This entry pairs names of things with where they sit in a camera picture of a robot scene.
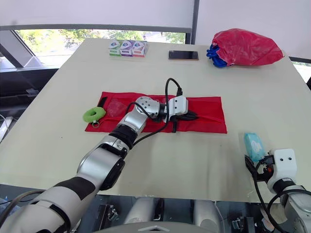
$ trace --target red package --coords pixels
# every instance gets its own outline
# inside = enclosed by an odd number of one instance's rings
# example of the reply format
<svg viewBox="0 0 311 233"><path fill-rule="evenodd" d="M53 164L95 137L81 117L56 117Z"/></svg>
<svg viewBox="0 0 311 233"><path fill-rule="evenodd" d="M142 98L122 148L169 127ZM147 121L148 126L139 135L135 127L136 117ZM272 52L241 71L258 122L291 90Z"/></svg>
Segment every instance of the red package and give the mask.
<svg viewBox="0 0 311 233"><path fill-rule="evenodd" d="M227 66L261 66L283 57L273 39L238 28L216 33L212 45L219 47L216 53L227 62Z"/></svg>
<svg viewBox="0 0 311 233"><path fill-rule="evenodd" d="M91 124L86 127L87 132L111 132L119 121L124 117L126 108L130 102L136 101L138 97L149 96L161 103L165 103L165 96L160 95L145 95L140 93L112 93L103 92L98 103L99 107L106 110L106 115L99 120L100 126L93 128ZM198 119L185 121L180 120L177 124L177 131L195 131L205 133L227 133L225 125L225 117L222 109L220 97L199 97L187 98L188 109L198 115ZM147 120L143 132L154 132L161 128L164 122L156 123ZM172 122L162 131L170 133L173 130Z"/></svg>

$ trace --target white table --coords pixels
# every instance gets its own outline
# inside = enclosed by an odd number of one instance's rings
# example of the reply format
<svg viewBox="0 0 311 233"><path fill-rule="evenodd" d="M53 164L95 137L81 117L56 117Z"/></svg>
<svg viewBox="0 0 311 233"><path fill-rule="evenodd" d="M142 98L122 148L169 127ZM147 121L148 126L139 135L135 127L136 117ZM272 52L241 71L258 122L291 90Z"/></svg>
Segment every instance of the white table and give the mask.
<svg viewBox="0 0 311 233"><path fill-rule="evenodd" d="M188 97L222 97L228 134L158 133L133 148L118 182L101 194L256 202L244 132L256 132L267 150L293 148L297 183L311 190L311 92L288 57L216 68L208 46L150 43L147 57L135 58L109 56L108 43L87 39L27 108L0 144L0 183L46 189L71 178L105 135L85 132L82 121L102 91L164 94L173 77ZM168 50L197 50L200 60L169 61ZM272 194L259 187L268 201Z"/></svg>

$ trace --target colorful box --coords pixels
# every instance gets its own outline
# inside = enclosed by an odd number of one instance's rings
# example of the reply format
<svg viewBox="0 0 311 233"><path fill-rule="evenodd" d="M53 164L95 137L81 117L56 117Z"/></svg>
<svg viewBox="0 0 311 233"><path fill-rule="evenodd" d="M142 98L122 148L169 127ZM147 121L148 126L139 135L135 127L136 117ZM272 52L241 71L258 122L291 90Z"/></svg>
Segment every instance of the colorful box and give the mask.
<svg viewBox="0 0 311 233"><path fill-rule="evenodd" d="M147 41L137 40L135 41L134 46L132 48L132 54L134 57L145 57L147 50L148 50Z"/></svg>
<svg viewBox="0 0 311 233"><path fill-rule="evenodd" d="M124 40L120 47L120 54L121 56L129 56L132 57L132 47L134 46L133 40Z"/></svg>
<svg viewBox="0 0 311 233"><path fill-rule="evenodd" d="M113 40L109 45L109 55L110 56L121 56L120 47L122 44L122 40Z"/></svg>

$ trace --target black phone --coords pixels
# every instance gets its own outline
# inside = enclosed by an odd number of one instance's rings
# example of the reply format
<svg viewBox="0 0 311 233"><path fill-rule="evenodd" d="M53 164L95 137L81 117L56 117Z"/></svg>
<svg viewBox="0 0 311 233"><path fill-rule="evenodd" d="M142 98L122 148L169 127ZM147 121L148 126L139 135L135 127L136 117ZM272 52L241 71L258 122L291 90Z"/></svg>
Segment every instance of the black phone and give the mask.
<svg viewBox="0 0 311 233"><path fill-rule="evenodd" d="M169 51L170 60L199 60L199 55L197 51Z"/></svg>

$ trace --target blue drawstring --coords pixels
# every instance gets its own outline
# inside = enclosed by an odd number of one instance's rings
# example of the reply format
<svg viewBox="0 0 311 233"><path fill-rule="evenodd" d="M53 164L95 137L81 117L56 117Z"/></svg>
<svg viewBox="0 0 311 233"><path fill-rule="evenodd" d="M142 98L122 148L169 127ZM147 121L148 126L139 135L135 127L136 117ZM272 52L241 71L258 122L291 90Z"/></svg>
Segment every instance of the blue drawstring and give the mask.
<svg viewBox="0 0 311 233"><path fill-rule="evenodd" d="M219 49L220 48L218 47L218 45L216 45L216 46L210 45L209 49L206 50L206 52L207 52L206 56L213 60L214 66L226 67L227 62L225 62L223 59L221 59L218 56L218 54L216 53L216 51L218 51Z"/></svg>

